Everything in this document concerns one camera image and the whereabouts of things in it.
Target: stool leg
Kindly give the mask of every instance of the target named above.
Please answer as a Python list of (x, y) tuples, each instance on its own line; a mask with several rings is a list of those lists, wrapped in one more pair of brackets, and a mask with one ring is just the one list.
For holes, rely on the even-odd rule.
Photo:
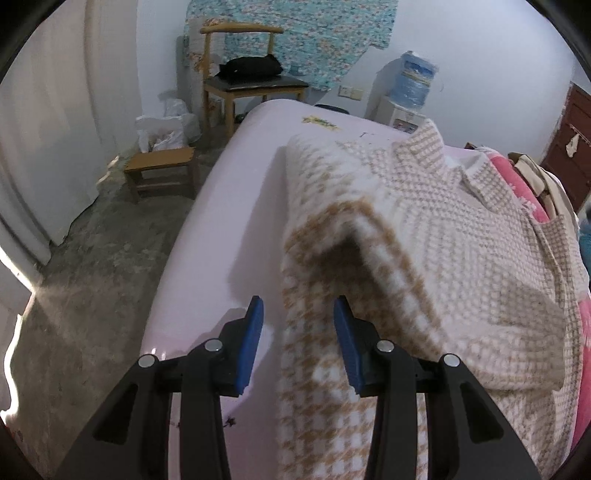
[(187, 175), (189, 175), (189, 185), (191, 187), (191, 194), (193, 200), (197, 197), (197, 186), (199, 185), (199, 166), (198, 163), (198, 156), (195, 154), (191, 162), (187, 165)]
[(127, 181), (127, 186), (129, 187), (129, 192), (131, 193), (131, 199), (134, 203), (139, 202), (139, 193), (138, 189), (135, 187), (135, 177), (141, 173), (125, 173), (125, 180)]
[(232, 138), (234, 134), (234, 97), (228, 96), (226, 97), (225, 102), (226, 108), (226, 137), (228, 141)]

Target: wooden stool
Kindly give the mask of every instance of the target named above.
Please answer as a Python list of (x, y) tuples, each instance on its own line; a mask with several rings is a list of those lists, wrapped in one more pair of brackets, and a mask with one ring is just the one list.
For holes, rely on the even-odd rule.
[[(124, 174), (129, 191), (135, 203), (141, 198), (140, 192), (184, 190), (194, 199), (199, 183), (199, 171), (194, 148), (178, 148), (134, 155), (125, 166)], [(186, 168), (184, 174), (162, 175), (144, 178), (142, 172), (160, 170), (162, 168)]]

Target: chair leg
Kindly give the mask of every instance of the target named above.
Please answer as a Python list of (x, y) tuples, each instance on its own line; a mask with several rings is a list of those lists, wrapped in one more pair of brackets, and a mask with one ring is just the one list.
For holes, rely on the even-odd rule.
[(225, 99), (225, 109), (226, 109), (226, 137), (228, 141), (232, 138), (234, 134), (234, 97), (228, 96)]
[(210, 139), (211, 123), (209, 122), (209, 92), (203, 89), (203, 132), (206, 140)]

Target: houndstooth fabric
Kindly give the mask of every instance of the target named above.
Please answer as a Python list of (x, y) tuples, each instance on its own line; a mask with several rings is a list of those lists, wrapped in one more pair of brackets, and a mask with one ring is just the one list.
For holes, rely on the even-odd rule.
[[(361, 480), (374, 399), (348, 386), (332, 323), (356, 316), (412, 355), (458, 354), (543, 477), (569, 449), (581, 377), (580, 268), (564, 219), (538, 224), (476, 154), (448, 168), (427, 121), (392, 151), (294, 137), (282, 263), (281, 480)], [(417, 478), (427, 477), (418, 402)]]

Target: white wall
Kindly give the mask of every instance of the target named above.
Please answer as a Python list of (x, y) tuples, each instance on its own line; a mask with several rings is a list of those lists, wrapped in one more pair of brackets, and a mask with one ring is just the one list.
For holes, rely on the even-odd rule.
[(163, 116), (164, 100), (177, 95), (177, 39), (189, 0), (138, 0), (137, 62), (144, 115)]
[[(390, 47), (371, 48), (343, 79), (365, 90), (363, 100), (338, 97), (334, 89), (320, 102), (370, 114), (379, 98), (375, 90), (370, 98), (376, 75), (407, 50), (439, 65), (421, 113), (435, 120), (447, 144), (542, 154), (564, 105), (574, 55), (526, 0), (400, 0)], [(392, 79), (381, 77), (377, 93), (383, 94)]]

